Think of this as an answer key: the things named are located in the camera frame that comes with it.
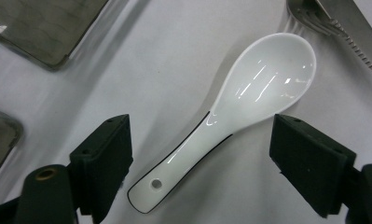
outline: hole in spoon handle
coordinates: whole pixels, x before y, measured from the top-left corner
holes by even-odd
[[[223,135],[220,127],[207,126],[208,118],[209,113],[175,150],[130,188],[128,199],[136,210],[148,213],[154,209],[198,162],[231,136]]]

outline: spoon bowl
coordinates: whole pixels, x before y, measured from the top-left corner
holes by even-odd
[[[309,88],[315,71],[314,51],[302,37],[275,34],[255,41],[232,65],[197,128],[130,188],[133,207],[150,212],[225,139],[293,105]]]

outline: metal fork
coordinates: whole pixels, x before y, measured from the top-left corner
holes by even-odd
[[[287,10],[296,21],[324,35],[338,35],[345,39],[354,53],[372,71],[372,62],[359,49],[337,20],[330,19],[314,0],[287,0]]]

